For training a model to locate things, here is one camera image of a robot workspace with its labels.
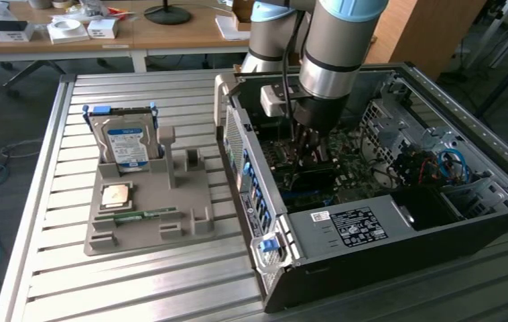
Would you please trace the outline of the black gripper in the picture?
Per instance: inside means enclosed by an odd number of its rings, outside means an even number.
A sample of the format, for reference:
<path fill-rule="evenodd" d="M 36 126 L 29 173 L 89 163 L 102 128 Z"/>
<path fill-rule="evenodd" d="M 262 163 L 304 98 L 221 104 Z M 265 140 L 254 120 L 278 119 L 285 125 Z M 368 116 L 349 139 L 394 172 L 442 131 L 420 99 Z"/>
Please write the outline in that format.
<path fill-rule="evenodd" d="M 294 102 L 293 118 L 298 124 L 312 129 L 320 136 L 328 136 L 337 126 L 349 96 L 337 99 L 304 97 Z"/>

